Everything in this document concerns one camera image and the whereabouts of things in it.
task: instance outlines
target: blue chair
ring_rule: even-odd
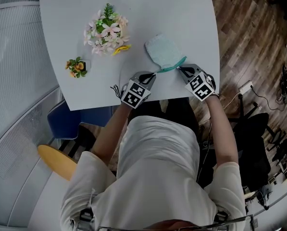
[[[101,107],[70,111],[65,100],[54,106],[47,115],[50,129],[56,139],[65,140],[59,151],[63,151],[70,140],[75,141],[68,156],[73,157],[78,147],[84,146],[89,151],[96,138],[80,123],[104,127],[113,115],[113,107]]]

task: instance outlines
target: black pants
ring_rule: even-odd
[[[193,130],[198,138],[199,125],[189,104],[189,98],[169,99],[166,113],[162,112],[159,101],[145,102],[131,111],[128,123],[137,116],[154,116],[176,122]]]

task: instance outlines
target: white t-shirt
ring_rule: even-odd
[[[82,153],[62,203],[62,230],[72,230],[70,219],[76,227],[89,202],[96,227],[143,229],[170,219],[204,226],[218,209],[231,218],[245,216],[238,164],[219,166],[206,192],[196,183],[199,155],[191,129],[151,116],[134,118],[120,145],[117,177],[97,156]],[[230,229],[241,231],[244,223]]]

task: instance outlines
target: teal trim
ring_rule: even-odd
[[[165,73],[165,72],[169,72],[169,71],[171,71],[171,70],[176,69],[177,67],[179,67],[180,65],[182,65],[182,64],[185,62],[186,58],[187,58],[187,57],[184,56],[184,57],[183,57],[177,64],[175,64],[173,67],[164,68],[164,69],[158,71],[157,73]]]

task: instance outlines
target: person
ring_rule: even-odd
[[[237,146],[216,95],[206,100],[211,115],[217,169],[209,190],[196,178],[200,149],[198,123],[188,98],[157,101],[136,110],[122,103],[100,132],[92,152],[83,152],[62,202],[62,231],[75,230],[90,207],[95,230],[175,230],[213,224],[218,211],[230,219],[246,215]],[[119,151],[117,176],[108,164],[128,119]],[[245,222],[230,225],[243,230]]]

